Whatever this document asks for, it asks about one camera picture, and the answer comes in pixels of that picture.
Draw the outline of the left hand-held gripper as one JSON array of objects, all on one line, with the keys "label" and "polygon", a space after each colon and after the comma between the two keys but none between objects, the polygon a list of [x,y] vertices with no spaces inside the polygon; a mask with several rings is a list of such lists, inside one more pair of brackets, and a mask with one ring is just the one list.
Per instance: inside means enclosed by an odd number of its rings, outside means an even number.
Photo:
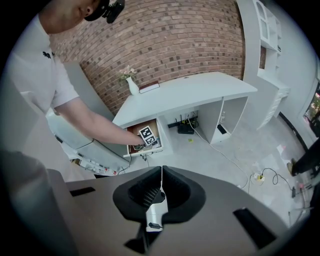
[{"label": "left hand-held gripper", "polygon": [[132,131],[138,137],[142,138],[144,141],[145,148],[140,151],[147,151],[160,148],[162,146],[159,136],[156,136],[150,126],[139,127],[133,126]]}]

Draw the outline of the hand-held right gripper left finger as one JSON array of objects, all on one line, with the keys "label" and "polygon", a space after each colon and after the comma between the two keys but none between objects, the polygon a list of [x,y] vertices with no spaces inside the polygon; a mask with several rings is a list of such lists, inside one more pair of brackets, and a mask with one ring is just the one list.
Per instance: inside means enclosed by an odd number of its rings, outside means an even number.
[{"label": "hand-held right gripper left finger", "polygon": [[165,200],[165,193],[161,191],[161,182],[162,168],[153,167],[118,186],[113,193],[113,202],[125,219],[145,222],[150,206]]}]

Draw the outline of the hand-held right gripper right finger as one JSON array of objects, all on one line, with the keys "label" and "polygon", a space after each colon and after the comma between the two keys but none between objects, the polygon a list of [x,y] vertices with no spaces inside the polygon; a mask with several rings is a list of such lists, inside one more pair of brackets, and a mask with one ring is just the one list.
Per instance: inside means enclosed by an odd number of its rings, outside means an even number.
[{"label": "hand-held right gripper right finger", "polygon": [[206,192],[200,184],[166,165],[162,167],[162,188],[168,209],[162,216],[164,224],[189,221],[206,202]]}]

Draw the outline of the white wooden drawer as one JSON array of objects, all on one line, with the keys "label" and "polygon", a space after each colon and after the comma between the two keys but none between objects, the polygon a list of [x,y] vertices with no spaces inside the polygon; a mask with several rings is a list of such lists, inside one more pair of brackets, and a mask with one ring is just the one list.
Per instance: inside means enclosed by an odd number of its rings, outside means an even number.
[{"label": "white wooden drawer", "polygon": [[140,138],[144,139],[143,145],[127,145],[127,153],[124,158],[138,157],[142,155],[152,155],[162,152],[164,144],[162,142],[161,126],[157,119],[145,121],[126,128]]}]

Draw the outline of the person's left forearm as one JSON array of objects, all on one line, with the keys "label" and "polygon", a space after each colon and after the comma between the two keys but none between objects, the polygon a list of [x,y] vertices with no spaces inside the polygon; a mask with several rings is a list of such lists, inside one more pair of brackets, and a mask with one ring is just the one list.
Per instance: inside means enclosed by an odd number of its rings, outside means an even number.
[{"label": "person's left forearm", "polygon": [[132,146],[145,144],[138,135],[122,129],[104,116],[90,110],[79,97],[54,109],[87,137],[109,144]]}]

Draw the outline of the black router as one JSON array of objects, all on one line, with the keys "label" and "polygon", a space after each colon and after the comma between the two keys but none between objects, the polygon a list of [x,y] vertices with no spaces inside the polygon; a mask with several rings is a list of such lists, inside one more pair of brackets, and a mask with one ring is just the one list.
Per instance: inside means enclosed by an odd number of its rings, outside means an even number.
[{"label": "black router", "polygon": [[196,116],[193,114],[191,118],[189,115],[187,119],[182,119],[182,115],[180,115],[180,122],[177,125],[177,132],[179,134],[187,134],[192,135],[195,132],[197,126],[197,119]]}]

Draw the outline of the red-brown book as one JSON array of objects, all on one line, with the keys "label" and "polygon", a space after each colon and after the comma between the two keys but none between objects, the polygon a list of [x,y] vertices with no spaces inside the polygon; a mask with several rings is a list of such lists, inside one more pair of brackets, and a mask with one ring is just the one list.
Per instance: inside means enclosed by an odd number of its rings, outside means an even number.
[{"label": "red-brown book", "polygon": [[141,86],[140,89],[139,89],[139,93],[143,94],[143,93],[149,92],[151,90],[157,89],[159,87],[160,87],[160,84],[156,80],[156,81],[153,81],[153,82],[150,82],[150,83],[148,83],[146,85]]}]

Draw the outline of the white desk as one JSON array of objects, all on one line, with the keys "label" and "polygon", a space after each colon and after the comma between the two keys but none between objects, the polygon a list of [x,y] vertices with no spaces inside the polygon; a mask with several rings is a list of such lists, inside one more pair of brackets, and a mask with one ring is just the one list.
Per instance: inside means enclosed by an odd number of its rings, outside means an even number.
[{"label": "white desk", "polygon": [[[116,114],[113,122],[128,127],[157,119],[160,124],[162,155],[173,153],[169,130],[173,122],[196,116],[202,137],[210,144],[231,137],[247,105],[248,97],[257,92],[252,85],[221,72],[201,73],[162,82],[159,88],[130,95]],[[227,134],[221,134],[221,124]]]}]

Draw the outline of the pink flowers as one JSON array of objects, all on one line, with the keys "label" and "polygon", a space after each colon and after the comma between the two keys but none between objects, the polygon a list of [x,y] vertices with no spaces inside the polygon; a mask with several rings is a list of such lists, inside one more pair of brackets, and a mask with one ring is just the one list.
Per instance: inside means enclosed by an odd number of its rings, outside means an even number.
[{"label": "pink flowers", "polygon": [[135,79],[137,70],[130,65],[125,66],[118,72],[118,81],[126,81],[128,78]]}]

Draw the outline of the person's white T-shirt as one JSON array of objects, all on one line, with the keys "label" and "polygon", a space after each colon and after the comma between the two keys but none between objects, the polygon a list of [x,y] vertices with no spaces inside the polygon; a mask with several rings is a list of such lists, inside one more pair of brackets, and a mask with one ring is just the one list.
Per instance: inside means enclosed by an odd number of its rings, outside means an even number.
[{"label": "person's white T-shirt", "polygon": [[5,70],[18,91],[44,114],[79,95],[50,46],[50,37],[36,15],[12,49]]}]

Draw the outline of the white bookcase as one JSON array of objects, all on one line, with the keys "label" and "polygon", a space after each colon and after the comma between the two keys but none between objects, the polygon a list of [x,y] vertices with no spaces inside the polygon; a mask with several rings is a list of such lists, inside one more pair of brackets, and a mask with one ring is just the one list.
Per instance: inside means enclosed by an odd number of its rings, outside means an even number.
[{"label": "white bookcase", "polygon": [[279,114],[290,87],[279,80],[281,23],[260,0],[236,0],[244,34],[243,81],[256,88],[248,98],[246,120],[259,130]]}]

